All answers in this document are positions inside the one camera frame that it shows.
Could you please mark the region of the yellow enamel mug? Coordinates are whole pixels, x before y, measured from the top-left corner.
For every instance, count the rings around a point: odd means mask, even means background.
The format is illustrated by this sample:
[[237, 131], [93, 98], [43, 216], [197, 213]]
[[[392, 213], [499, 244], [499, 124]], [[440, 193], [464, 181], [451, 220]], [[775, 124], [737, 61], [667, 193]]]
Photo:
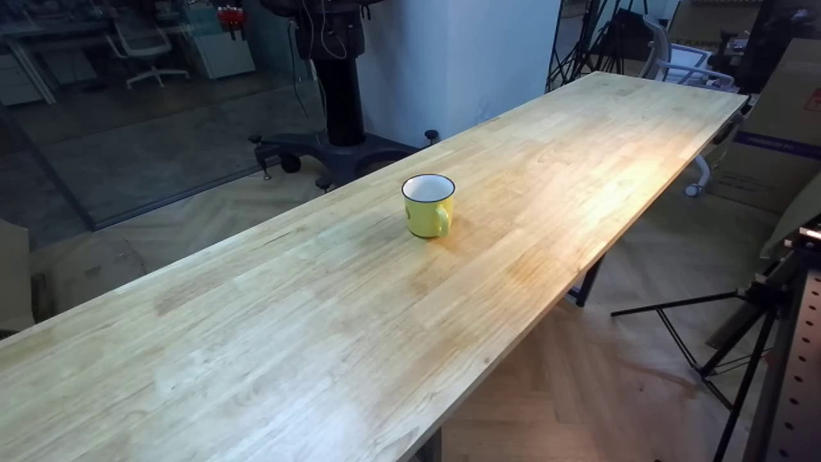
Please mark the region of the yellow enamel mug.
[[457, 184], [446, 174], [415, 174], [400, 184], [406, 198], [408, 230], [422, 239], [440, 239], [451, 230]]

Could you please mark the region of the black drill press stand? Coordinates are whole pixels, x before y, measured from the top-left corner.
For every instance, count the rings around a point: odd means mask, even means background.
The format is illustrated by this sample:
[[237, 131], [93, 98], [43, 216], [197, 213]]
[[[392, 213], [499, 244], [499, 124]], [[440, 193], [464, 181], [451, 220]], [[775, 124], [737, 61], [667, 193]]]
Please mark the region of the black drill press stand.
[[259, 0], [269, 13], [296, 22], [296, 45], [318, 77], [327, 129], [314, 134], [254, 136], [263, 171], [278, 162], [299, 171], [304, 156], [324, 163], [321, 189], [346, 184], [376, 166], [414, 153], [414, 145], [365, 131], [356, 59], [365, 53], [362, 20], [377, 0]]

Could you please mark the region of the white office chair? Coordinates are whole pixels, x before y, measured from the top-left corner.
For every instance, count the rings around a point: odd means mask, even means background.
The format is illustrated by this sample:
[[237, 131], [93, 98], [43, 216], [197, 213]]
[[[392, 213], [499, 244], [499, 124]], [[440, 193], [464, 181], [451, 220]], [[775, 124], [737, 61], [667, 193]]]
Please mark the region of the white office chair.
[[145, 63], [145, 72], [126, 80], [128, 90], [146, 80], [165, 84], [167, 77], [190, 77], [183, 66], [161, 66], [161, 59], [172, 53], [172, 40], [159, 25], [142, 17], [118, 17], [106, 40], [122, 61]]

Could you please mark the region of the black tripod stand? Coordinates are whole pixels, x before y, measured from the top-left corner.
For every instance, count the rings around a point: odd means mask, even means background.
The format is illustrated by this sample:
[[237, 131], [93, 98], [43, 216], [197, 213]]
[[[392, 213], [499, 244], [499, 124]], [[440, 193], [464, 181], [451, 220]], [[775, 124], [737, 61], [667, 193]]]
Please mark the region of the black tripod stand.
[[[787, 310], [796, 306], [798, 288], [820, 267], [820, 247], [821, 247], [821, 225], [803, 222], [781, 242], [781, 254], [773, 257], [739, 289], [709, 293], [709, 294], [695, 294], [695, 298], [680, 298], [680, 301], [667, 301], [667, 302], [613, 310], [613, 319], [655, 312], [663, 320], [669, 339], [676, 340], [682, 360], [687, 362], [687, 367], [695, 373], [698, 382], [703, 388], [709, 388], [719, 398], [719, 402], [728, 410], [727, 424], [719, 435], [719, 444], [717, 444], [717, 452], [714, 452], [714, 462], [723, 462], [723, 456], [728, 452], [741, 408], [745, 408], [746, 394], [752, 389], [752, 380], [764, 360], [767, 340], [775, 334], [775, 320], [787, 315]], [[739, 301], [739, 310], [732, 319], [727, 319], [719, 325], [719, 330], [714, 334], [714, 339], [711, 339], [714, 353], [705, 362], [698, 362], [694, 349], [686, 343], [680, 329], [672, 324], [669, 310], [705, 306], [705, 302], [723, 302], [723, 301]], [[746, 360], [737, 394], [728, 398], [714, 382], [714, 376], [722, 367], [732, 364], [728, 353], [741, 343], [741, 339], [752, 329], [758, 329], [755, 346]]]

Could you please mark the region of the cardboard boxes stack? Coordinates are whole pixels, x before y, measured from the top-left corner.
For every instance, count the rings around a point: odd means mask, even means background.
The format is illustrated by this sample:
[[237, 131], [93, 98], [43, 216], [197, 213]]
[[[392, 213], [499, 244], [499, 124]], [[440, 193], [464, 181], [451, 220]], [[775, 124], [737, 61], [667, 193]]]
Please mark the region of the cardboard boxes stack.
[[821, 40], [794, 38], [723, 144], [711, 193], [781, 213], [821, 169]]

